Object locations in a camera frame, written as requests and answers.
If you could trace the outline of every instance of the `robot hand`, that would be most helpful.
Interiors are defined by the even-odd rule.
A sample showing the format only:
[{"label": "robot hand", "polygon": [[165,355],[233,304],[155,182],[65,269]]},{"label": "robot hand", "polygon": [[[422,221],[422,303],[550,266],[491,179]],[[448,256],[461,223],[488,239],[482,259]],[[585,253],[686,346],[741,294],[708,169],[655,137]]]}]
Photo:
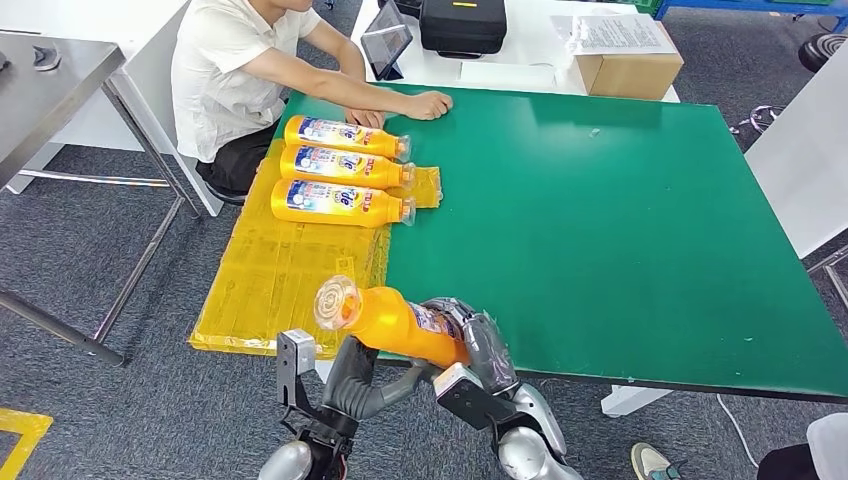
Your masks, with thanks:
[{"label": "robot hand", "polygon": [[471,364],[459,363],[433,380],[437,401],[480,430],[492,429],[492,450],[516,480],[583,480],[565,462],[565,439],[548,402],[521,382],[497,325],[456,298],[422,304],[462,330]]},{"label": "robot hand", "polygon": [[315,340],[303,330],[277,335],[277,399],[287,414],[299,412],[310,421],[295,431],[296,439],[265,462],[259,480],[336,480],[347,474],[347,456],[359,422],[409,397],[422,375],[433,367],[415,361],[397,381],[371,386],[377,350],[345,338],[330,370],[321,406],[313,408],[300,376],[315,368]]}]

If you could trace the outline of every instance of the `cable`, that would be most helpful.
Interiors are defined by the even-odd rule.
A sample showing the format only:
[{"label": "cable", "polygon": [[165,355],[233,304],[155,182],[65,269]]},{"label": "cable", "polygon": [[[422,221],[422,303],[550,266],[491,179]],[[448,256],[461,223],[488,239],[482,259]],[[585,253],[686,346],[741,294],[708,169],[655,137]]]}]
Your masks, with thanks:
[{"label": "cable", "polygon": [[716,393],[716,399],[718,400],[719,405],[721,405],[722,410],[724,410],[724,413],[726,413],[727,416],[730,417],[730,421],[733,422],[733,426],[736,428],[736,433],[739,435],[739,440],[742,440],[742,447],[745,449],[745,454],[748,455],[748,460],[751,461],[751,465],[753,465],[754,468],[760,468],[760,465],[757,463],[756,460],[754,460],[754,456],[751,455],[751,450],[748,448],[748,442],[745,441],[745,435],[742,435],[742,429],[739,428],[739,423],[736,422],[736,417],[734,417],[733,414],[730,413],[730,410],[727,409],[727,405],[724,404],[724,401],[722,401],[721,399],[721,395],[719,395],[718,393]]}]

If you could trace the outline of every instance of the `bottle label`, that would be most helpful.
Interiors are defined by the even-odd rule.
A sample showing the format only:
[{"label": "bottle label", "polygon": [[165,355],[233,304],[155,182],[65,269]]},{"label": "bottle label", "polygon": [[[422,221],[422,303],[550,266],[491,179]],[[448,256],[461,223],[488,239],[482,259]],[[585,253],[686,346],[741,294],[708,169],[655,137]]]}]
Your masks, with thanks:
[{"label": "bottle label", "polygon": [[373,129],[348,123],[304,117],[297,136],[307,142],[326,145],[368,145]]},{"label": "bottle label", "polygon": [[305,212],[349,215],[371,208],[371,191],[365,188],[295,180],[286,195],[289,208]]},{"label": "bottle label", "polygon": [[375,158],[329,148],[300,147],[294,156],[294,169],[328,177],[368,176],[374,169]]},{"label": "bottle label", "polygon": [[419,328],[433,333],[444,333],[455,340],[460,340],[459,331],[444,315],[412,302],[407,303],[415,314],[415,321]]}]

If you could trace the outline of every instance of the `dish soap bottle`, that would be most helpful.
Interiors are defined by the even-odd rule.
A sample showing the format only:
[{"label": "dish soap bottle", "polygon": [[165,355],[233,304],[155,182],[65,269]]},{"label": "dish soap bottle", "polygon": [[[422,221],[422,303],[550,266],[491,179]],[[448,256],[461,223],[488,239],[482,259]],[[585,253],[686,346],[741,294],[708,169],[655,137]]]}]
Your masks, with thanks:
[{"label": "dish soap bottle", "polygon": [[393,288],[356,288],[350,278],[335,275],[315,295],[314,313],[321,328],[346,330],[371,348],[442,368],[469,362],[462,334],[448,318],[407,302]]},{"label": "dish soap bottle", "polygon": [[325,147],[290,146],[280,158],[283,178],[341,183],[383,190],[409,187],[415,164],[398,164],[386,157]]},{"label": "dish soap bottle", "polygon": [[410,153],[408,135],[396,137],[376,128],[303,115],[295,115],[286,122],[284,139],[286,146],[340,148],[395,158],[401,162],[409,160]]},{"label": "dish soap bottle", "polygon": [[415,222],[415,199],[401,200],[382,190],[282,179],[271,192],[271,211],[280,220],[377,228]]}]

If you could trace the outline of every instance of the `metal table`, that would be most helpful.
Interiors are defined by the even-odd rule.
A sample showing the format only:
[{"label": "metal table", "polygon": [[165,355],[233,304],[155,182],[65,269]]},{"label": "metal table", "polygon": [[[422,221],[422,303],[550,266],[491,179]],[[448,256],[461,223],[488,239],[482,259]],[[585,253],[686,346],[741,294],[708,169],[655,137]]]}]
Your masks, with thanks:
[{"label": "metal table", "polygon": [[[58,50],[62,56],[59,66],[46,72],[36,71],[32,67],[34,45]],[[124,55],[117,45],[0,32],[0,52],[3,52],[11,62],[6,68],[0,70],[0,115],[3,117],[0,122],[0,188],[15,175],[23,174],[99,184],[170,187],[176,194],[176,199],[164,220],[150,239],[147,248],[93,337],[81,333],[50,313],[0,287],[0,306],[49,330],[80,349],[96,354],[110,364],[120,365],[124,362],[124,356],[103,344],[106,336],[129,300],[180,207],[183,203],[188,204],[193,211],[193,216],[199,215],[198,210],[110,80],[112,74],[124,61]],[[97,89],[102,89],[114,105],[127,127],[158,168],[162,179],[78,175],[24,168],[30,158],[65,126]]]}]

